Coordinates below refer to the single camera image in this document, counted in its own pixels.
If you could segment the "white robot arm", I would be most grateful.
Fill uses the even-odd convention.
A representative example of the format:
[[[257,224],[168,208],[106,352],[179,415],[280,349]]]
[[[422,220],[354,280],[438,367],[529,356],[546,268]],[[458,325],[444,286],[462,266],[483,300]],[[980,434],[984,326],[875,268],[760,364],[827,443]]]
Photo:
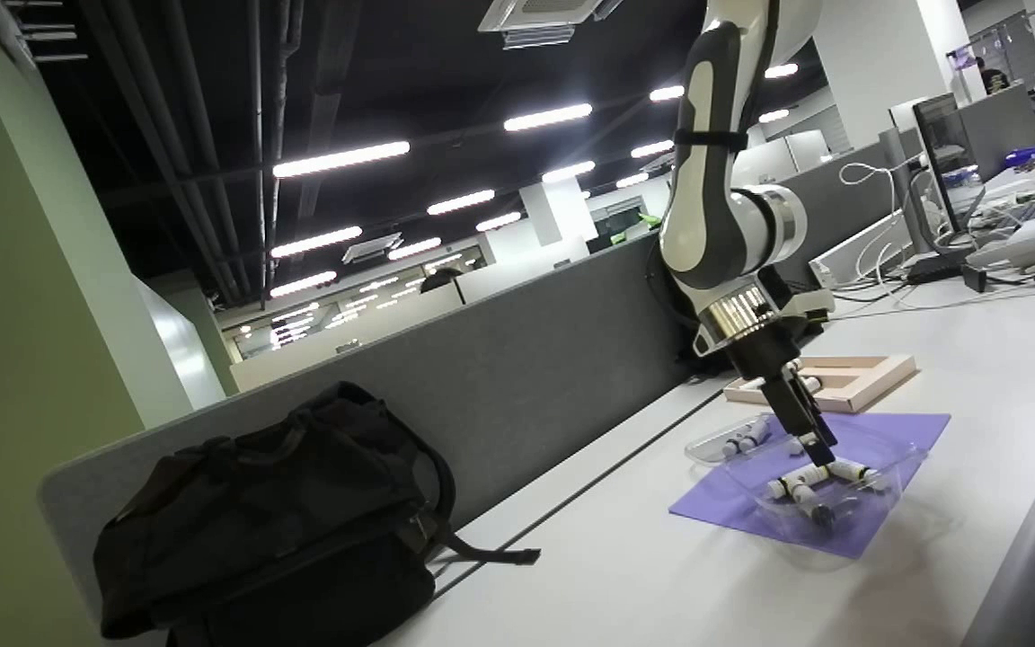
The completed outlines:
[[[810,303],[774,274],[810,234],[803,198],[777,182],[738,182],[734,161],[760,121],[750,93],[777,56],[797,54],[823,0],[707,0],[688,54],[676,119],[672,195],[663,258],[692,300],[711,352],[760,386],[777,419],[816,466],[834,459],[834,433],[803,386],[797,333]]]

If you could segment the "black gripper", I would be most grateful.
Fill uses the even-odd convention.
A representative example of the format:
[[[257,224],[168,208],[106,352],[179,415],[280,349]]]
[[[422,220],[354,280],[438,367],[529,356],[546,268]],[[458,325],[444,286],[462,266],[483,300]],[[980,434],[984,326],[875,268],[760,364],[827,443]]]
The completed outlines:
[[[728,356],[741,379],[774,379],[765,386],[765,403],[777,419],[803,440],[803,449],[816,466],[834,459],[834,433],[827,428],[816,398],[803,379],[777,379],[786,364],[803,356],[803,349],[821,337],[827,326],[823,312],[811,318],[777,318],[761,325],[734,325],[728,332]]]

